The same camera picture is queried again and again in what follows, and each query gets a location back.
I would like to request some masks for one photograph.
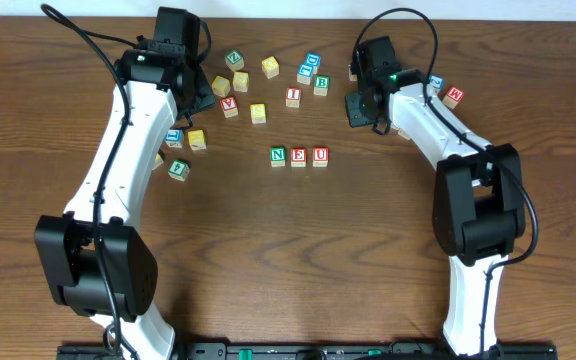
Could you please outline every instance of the letter i block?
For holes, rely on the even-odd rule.
[[[244,57],[237,50],[233,50],[226,55],[226,66],[232,71],[238,71],[244,67]]]
[[[235,88],[235,91],[248,92],[248,82],[248,73],[236,71],[235,76],[232,78],[232,86]]]
[[[215,81],[212,82],[212,92],[217,96],[226,97],[230,92],[230,81],[221,76],[217,76]]]
[[[286,90],[286,106],[298,108],[300,103],[301,89],[288,88],[288,90]]]
[[[170,175],[171,178],[180,181],[186,181],[188,173],[190,173],[190,168],[188,167],[188,164],[179,160],[173,161],[172,164],[170,165],[170,169],[168,169],[168,175]]]
[[[290,166],[306,167],[306,149],[290,150]]]
[[[261,62],[261,69],[268,79],[279,75],[279,63],[274,56],[269,57]]]
[[[252,104],[250,105],[250,117],[253,124],[263,124],[266,122],[266,105]]]
[[[321,66],[321,56],[313,53],[308,53],[308,55],[306,55],[305,64],[312,66],[313,74],[317,74],[317,72],[319,71],[319,67]]]
[[[272,167],[286,166],[286,149],[284,147],[270,148],[270,165]]]
[[[439,76],[430,75],[430,85],[435,88],[435,93],[439,93],[441,87],[444,85],[444,79]]]
[[[168,133],[166,133],[166,144],[170,147],[182,148],[184,146],[184,136],[181,130],[168,130]]]
[[[206,137],[203,130],[188,131],[188,143],[193,150],[203,150],[206,148]]]
[[[314,148],[312,150],[312,166],[328,166],[328,148]]]
[[[297,82],[310,85],[310,80],[312,79],[313,72],[314,69],[312,66],[307,64],[301,64],[299,66],[299,70],[297,71]]]
[[[317,75],[315,78],[315,95],[328,95],[328,87],[330,87],[330,76]]]
[[[444,96],[444,99],[441,101],[447,107],[454,109],[457,104],[464,98],[464,92],[457,89],[456,87],[451,87],[450,90]]]
[[[237,100],[235,100],[234,96],[230,96],[221,100],[221,109],[224,111],[224,116],[226,118],[239,115]]]

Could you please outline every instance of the wooden table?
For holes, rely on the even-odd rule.
[[[79,18],[124,38],[152,36],[153,18]],[[195,117],[208,149],[166,149],[192,162],[185,183],[152,174],[141,236],[159,263],[155,301],[180,333],[233,342],[376,342],[436,337],[448,307],[448,259],[430,223],[434,175],[401,137],[351,129],[343,97],[352,44],[365,21],[208,21],[204,69],[232,77],[231,49],[251,85],[240,115]],[[437,21],[436,73],[466,95],[455,113],[495,144],[520,152],[541,238],[535,256],[504,272],[497,333],[553,341],[576,358],[576,23]],[[425,69],[430,32],[384,21],[405,66]],[[109,57],[120,44],[99,41]],[[327,97],[287,86],[308,51],[323,56]],[[262,59],[274,55],[279,77]],[[33,243],[41,214],[59,215],[88,170],[106,127],[113,83],[73,32],[47,18],[0,18],[0,359],[54,359],[65,341],[99,342],[101,329],[52,302]],[[268,123],[248,106],[263,102]],[[331,151],[328,168],[271,168],[269,148]],[[517,242],[523,251],[528,236]]]

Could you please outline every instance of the toy block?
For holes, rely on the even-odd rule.
[[[237,100],[234,96],[227,97],[220,101],[221,109],[224,111],[224,116],[226,118],[239,115],[239,109],[237,107]]]
[[[282,146],[270,148],[270,165],[286,166],[286,149]]]
[[[190,173],[190,167],[188,167],[188,164],[180,160],[173,161],[168,169],[168,175],[170,175],[171,178],[180,181],[186,181],[188,173]]]
[[[268,79],[279,75],[279,63],[274,56],[261,62],[261,68]]]
[[[464,98],[464,92],[457,89],[456,87],[451,87],[450,90],[444,96],[444,99],[441,101],[447,107],[454,109],[457,104]]]
[[[180,129],[170,129],[166,133],[166,144],[170,147],[184,147],[184,134]]]
[[[313,71],[314,69],[312,66],[301,64],[299,66],[299,70],[297,71],[297,82],[310,85],[310,80],[312,79]]]
[[[286,90],[286,106],[298,108],[300,103],[301,103],[301,89],[288,88]]]
[[[410,135],[408,135],[408,133],[403,131],[402,129],[399,129],[397,134],[406,140],[410,140]]]
[[[312,149],[312,166],[313,167],[328,166],[328,148]]]
[[[206,137],[203,130],[188,131],[188,143],[193,150],[203,150],[206,148]]]
[[[235,76],[232,78],[232,86],[235,91],[248,92],[248,83],[248,73],[235,72]]]
[[[215,81],[212,82],[212,92],[217,96],[226,97],[230,92],[230,81],[221,76],[217,76]]]
[[[308,55],[306,55],[306,61],[304,64],[312,66],[313,74],[317,74],[319,71],[319,66],[321,66],[321,56],[314,53],[308,53]]]
[[[266,122],[266,105],[252,104],[250,105],[250,117],[253,124],[263,124]]]
[[[155,170],[156,168],[160,167],[164,163],[165,155],[161,150],[155,156],[155,164],[152,166],[152,169]]]
[[[357,74],[352,73],[351,64],[348,64],[348,78],[350,81],[357,81]]]
[[[317,75],[315,78],[315,95],[328,95],[328,87],[330,87],[330,76]]]
[[[226,55],[226,66],[232,71],[238,71],[244,67],[244,57],[237,50],[233,50]]]
[[[435,88],[435,93],[439,93],[441,87],[444,85],[444,79],[436,75],[430,75],[430,85]]]
[[[306,167],[306,149],[290,150],[290,166]]]

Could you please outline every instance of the black cable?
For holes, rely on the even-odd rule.
[[[70,20],[68,20],[68,21],[63,21],[63,20],[61,19],[61,17],[64,17],[63,15],[59,14],[59,15],[61,15],[61,17],[59,17],[59,16],[57,16],[57,13],[53,13],[53,12],[48,13],[48,12],[46,12],[46,11],[44,11],[44,14],[46,14],[46,16],[48,16],[49,18],[53,19],[55,22],[57,22],[57,23],[65,26],[65,27],[67,27],[67,28],[69,28],[69,29],[75,30],[74,28],[71,27],[71,25],[74,25],[74,24],[73,24]],[[78,28],[78,29],[81,30],[84,34],[86,34],[86,35],[88,35],[88,36],[92,36],[92,37],[96,37],[96,38],[104,39],[104,40],[116,41],[116,42],[119,42],[119,43],[122,43],[122,44],[126,44],[126,45],[128,45],[128,46],[131,46],[132,48],[136,48],[136,47],[137,47],[137,44],[135,44],[135,43],[133,43],[133,42],[130,42],[130,41],[128,41],[128,40],[124,40],[124,39],[122,39],[122,38],[118,38],[118,37],[114,37],[114,36],[108,36],[108,35],[104,35],[104,34],[98,34],[98,33],[95,33],[95,32],[92,32],[92,31],[88,31],[88,30],[84,30],[84,29],[81,29],[81,28]]]
[[[115,83],[117,84],[117,88],[119,89],[119,93],[121,94],[121,98],[124,104],[124,116],[121,119],[121,127],[119,128],[119,132],[117,134],[117,138],[110,149],[110,153],[108,154],[108,159],[106,160],[106,164],[104,165],[103,170],[101,171],[101,175],[99,176],[99,183],[97,184],[97,190],[94,193],[94,203],[92,208],[92,231],[93,231],[93,238],[95,243],[95,255],[97,258],[97,264],[99,265],[99,271],[101,273],[101,278],[104,282],[106,293],[108,295],[108,299],[110,302],[110,309],[112,312],[113,317],[113,324],[115,328],[115,342],[110,346],[109,343],[106,343],[106,350],[111,355],[117,355],[121,352],[121,320],[119,318],[119,310],[117,309],[117,299],[115,299],[115,293],[112,289],[112,284],[110,282],[110,276],[108,275],[108,268],[106,266],[106,259],[104,255],[104,244],[100,234],[100,225],[99,225],[99,211],[101,208],[101,202],[103,201],[103,191],[106,184],[106,178],[108,177],[108,173],[110,172],[110,168],[112,163],[117,155],[117,151],[119,150],[119,145],[121,144],[121,140],[128,128],[130,123],[130,103],[128,101],[128,95],[126,94],[126,89],[121,84],[119,80],[119,76],[115,71],[115,68],[112,66],[106,55],[99,49],[99,47],[88,37],[86,32],[81,30],[77,27],[77,25],[73,24],[67,17],[62,15],[59,11],[53,8],[50,5],[42,4],[41,10],[46,14],[49,18],[55,20],[61,25],[66,26],[69,29],[75,31],[90,47],[92,50],[99,56],[99,58],[104,62],[110,74],[112,75]]]
[[[204,28],[206,32],[206,39],[208,40],[208,46],[206,46],[206,50],[204,50],[199,56],[197,56],[197,65],[201,64],[206,60],[208,54],[210,53],[210,49],[212,48],[212,37],[210,36],[210,30],[208,30],[208,24],[205,21],[200,21],[201,27]]]
[[[526,207],[528,208],[528,213],[530,214],[530,221],[532,224],[531,225],[531,227],[532,227],[532,239],[530,241],[530,245],[528,246],[528,249],[523,254],[521,254],[515,258],[508,259],[508,260],[501,261],[501,262],[498,262],[496,264],[490,265],[490,267],[488,268],[488,271],[485,273],[485,275],[486,275],[486,288],[485,288],[485,292],[484,292],[484,303],[483,303],[482,316],[481,316],[481,333],[480,333],[480,349],[479,349],[480,350],[479,351],[480,356],[483,356],[483,352],[484,352],[484,330],[486,327],[486,314],[488,312],[488,298],[490,296],[490,282],[492,281],[492,278],[493,278],[492,272],[499,267],[509,266],[509,265],[513,265],[513,264],[517,264],[519,262],[522,262],[533,254],[533,252],[535,251],[535,248],[537,247],[537,243],[539,241],[539,223],[537,221],[537,213],[535,211],[534,205],[532,204],[532,200],[530,200],[530,196],[528,196],[528,192],[526,192],[526,189],[523,187],[523,185],[521,184],[521,181],[515,176],[515,174],[513,174],[512,171],[510,171],[506,166],[504,166],[502,163],[500,163],[499,160],[497,160],[497,158],[495,158],[492,154],[490,154],[485,149],[481,148],[477,144],[473,143],[470,139],[468,139],[467,134],[460,133],[459,130],[457,130],[450,122],[448,122],[439,113],[439,111],[437,111],[437,109],[435,108],[435,106],[432,103],[432,99],[430,97],[428,97],[427,88],[428,88],[428,83],[429,83],[429,79],[430,79],[430,74],[432,73],[432,68],[435,65],[435,59],[437,58],[437,52],[439,51],[439,37],[437,36],[437,31],[435,30],[435,26],[432,24],[432,21],[430,21],[430,19],[428,19],[428,17],[426,15],[420,13],[417,10],[409,9],[409,8],[395,8],[395,9],[391,9],[391,10],[385,11],[385,12],[377,15],[375,18],[370,20],[368,22],[368,24],[366,24],[366,26],[363,28],[363,30],[361,30],[361,33],[359,34],[359,37],[357,38],[357,41],[355,42],[355,47],[354,47],[353,51],[354,51],[354,54],[357,57],[357,59],[359,58],[357,47],[359,46],[359,42],[361,41],[361,38],[364,35],[364,33],[366,32],[366,30],[368,30],[368,28],[373,23],[375,23],[377,20],[381,19],[382,17],[384,17],[388,14],[394,13],[394,12],[399,12],[399,11],[410,12],[410,13],[413,13],[413,14],[421,17],[426,22],[426,24],[428,24],[428,26],[430,27],[430,30],[432,31],[433,39],[435,42],[432,58],[430,59],[430,65],[428,66],[428,72],[426,73],[426,79],[424,80],[424,83],[423,83],[424,103],[426,105],[428,105],[430,110],[433,112],[433,114],[435,114],[435,116],[437,116],[439,121],[441,121],[450,131],[452,131],[459,138],[459,140],[461,142],[463,142],[464,144],[475,149],[478,153],[482,154],[490,163],[494,164],[497,168],[499,168],[499,170],[501,172],[503,172],[510,179],[510,181],[515,186],[515,188],[521,193],[521,197],[523,198],[523,200],[526,204]]]

